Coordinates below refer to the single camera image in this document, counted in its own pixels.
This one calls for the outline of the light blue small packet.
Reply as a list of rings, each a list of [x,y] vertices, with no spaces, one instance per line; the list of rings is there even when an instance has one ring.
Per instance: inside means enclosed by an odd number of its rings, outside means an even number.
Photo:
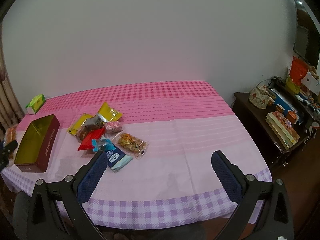
[[[110,139],[100,138],[100,139],[92,139],[93,152],[97,153],[99,151],[107,152],[113,151],[116,149],[114,144]]]

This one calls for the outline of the blue cracker packet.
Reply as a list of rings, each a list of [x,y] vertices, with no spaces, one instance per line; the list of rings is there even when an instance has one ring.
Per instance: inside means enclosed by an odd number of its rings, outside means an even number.
[[[108,150],[105,153],[108,159],[107,165],[113,172],[118,172],[133,160],[130,155],[125,154],[117,147],[114,150]]]

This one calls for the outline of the red snack packet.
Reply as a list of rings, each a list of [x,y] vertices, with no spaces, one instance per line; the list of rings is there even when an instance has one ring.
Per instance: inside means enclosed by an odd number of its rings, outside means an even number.
[[[105,127],[90,131],[88,135],[86,135],[83,141],[81,142],[78,148],[78,151],[92,150],[93,149],[92,140],[100,139],[105,134],[105,132],[106,132]]]

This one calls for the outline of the silver brown snack packet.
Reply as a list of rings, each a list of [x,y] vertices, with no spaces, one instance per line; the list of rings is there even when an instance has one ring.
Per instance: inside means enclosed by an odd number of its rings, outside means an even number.
[[[103,120],[99,116],[94,116],[85,120],[76,133],[76,137],[83,141],[90,131],[100,129],[104,126]]]

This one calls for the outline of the clear nut brittle packet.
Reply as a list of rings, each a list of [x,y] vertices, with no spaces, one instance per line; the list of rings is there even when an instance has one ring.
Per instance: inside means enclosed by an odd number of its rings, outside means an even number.
[[[135,159],[140,159],[146,152],[148,142],[129,133],[120,132],[112,138],[112,143]]]

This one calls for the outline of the pink white candy packet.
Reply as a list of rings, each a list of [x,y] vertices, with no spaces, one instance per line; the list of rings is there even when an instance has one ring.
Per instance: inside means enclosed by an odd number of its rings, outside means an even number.
[[[119,133],[123,130],[122,125],[119,121],[108,121],[104,123],[107,134]]]

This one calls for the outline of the red toffee tin box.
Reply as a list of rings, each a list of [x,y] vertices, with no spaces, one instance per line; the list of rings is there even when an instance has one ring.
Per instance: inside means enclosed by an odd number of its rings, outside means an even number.
[[[22,172],[46,172],[59,127],[53,114],[33,120],[19,144],[14,164]]]

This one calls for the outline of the green tissue box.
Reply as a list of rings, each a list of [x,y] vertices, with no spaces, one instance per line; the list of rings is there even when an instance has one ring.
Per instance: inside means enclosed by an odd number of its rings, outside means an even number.
[[[46,98],[43,94],[39,94],[35,96],[27,105],[26,110],[28,114],[36,114],[40,108],[44,105],[46,102]]]

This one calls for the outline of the long yellow snack packet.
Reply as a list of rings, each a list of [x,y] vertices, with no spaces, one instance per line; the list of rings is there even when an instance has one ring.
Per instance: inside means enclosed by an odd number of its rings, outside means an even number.
[[[68,133],[76,136],[76,134],[78,133],[78,131],[80,130],[80,128],[82,127],[82,125],[84,124],[84,122],[89,119],[92,118],[93,116],[87,113],[84,113],[80,116],[80,118],[78,118],[76,120],[76,122],[74,122],[73,124],[71,124],[71,126],[68,128]]]

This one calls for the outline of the stack of books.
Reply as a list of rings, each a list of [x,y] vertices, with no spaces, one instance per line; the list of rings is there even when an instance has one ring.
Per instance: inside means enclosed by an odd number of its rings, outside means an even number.
[[[300,139],[291,122],[279,111],[268,113],[266,122],[287,150],[292,148]]]

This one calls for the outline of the small yellow snack packet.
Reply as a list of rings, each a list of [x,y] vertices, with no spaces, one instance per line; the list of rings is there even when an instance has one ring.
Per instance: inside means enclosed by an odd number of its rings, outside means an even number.
[[[122,115],[122,113],[110,107],[107,102],[104,102],[97,112],[97,116],[99,116],[103,122],[118,121]]]

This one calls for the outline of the pink checkered tablecloth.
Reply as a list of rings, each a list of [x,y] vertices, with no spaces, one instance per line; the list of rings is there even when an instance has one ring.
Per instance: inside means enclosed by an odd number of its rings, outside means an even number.
[[[254,141],[217,91],[204,81],[119,85],[50,98],[17,127],[21,140],[29,124],[54,114],[60,128],[44,173],[16,166],[1,175],[11,190],[31,194],[38,179],[61,181],[89,162],[68,128],[103,103],[122,114],[125,132],[145,140],[146,152],[118,172],[106,170],[83,207],[98,225],[122,229],[162,229],[232,213],[236,204],[211,165],[220,150],[243,173],[271,181]]]

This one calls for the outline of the dark wooden side cabinet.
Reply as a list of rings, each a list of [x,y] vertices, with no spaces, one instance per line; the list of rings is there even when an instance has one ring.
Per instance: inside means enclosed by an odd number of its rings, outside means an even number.
[[[248,99],[249,93],[236,92],[234,96],[232,110],[255,142],[269,168],[286,166],[296,156],[305,156],[319,150],[319,133],[308,135],[300,127],[296,129],[300,136],[299,141],[287,150],[266,122],[267,113],[274,111],[275,107],[255,107]]]

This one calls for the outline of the orange ceramic cup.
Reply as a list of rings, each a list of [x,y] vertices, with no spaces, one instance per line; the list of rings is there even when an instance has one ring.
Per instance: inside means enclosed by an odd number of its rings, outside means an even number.
[[[287,120],[291,122],[291,124],[295,124],[297,122],[297,115],[294,111],[288,110],[286,115]]]

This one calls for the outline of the floral ceramic teapot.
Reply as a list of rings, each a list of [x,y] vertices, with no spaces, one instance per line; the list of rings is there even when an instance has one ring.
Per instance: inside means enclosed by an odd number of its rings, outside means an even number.
[[[267,89],[264,86],[255,87],[251,90],[248,100],[258,109],[265,110],[269,102],[269,94]]]

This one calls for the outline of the red paper bag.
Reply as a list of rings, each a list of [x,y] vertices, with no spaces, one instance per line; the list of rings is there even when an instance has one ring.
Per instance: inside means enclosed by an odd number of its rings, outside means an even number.
[[[308,71],[308,65],[303,60],[294,56],[289,73],[292,82],[300,86]]]

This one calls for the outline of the dark wall mirror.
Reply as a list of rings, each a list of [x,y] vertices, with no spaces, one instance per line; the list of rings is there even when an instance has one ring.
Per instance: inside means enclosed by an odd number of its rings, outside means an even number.
[[[297,15],[295,53],[306,63],[317,68],[319,61],[319,31],[302,1],[294,0]]]

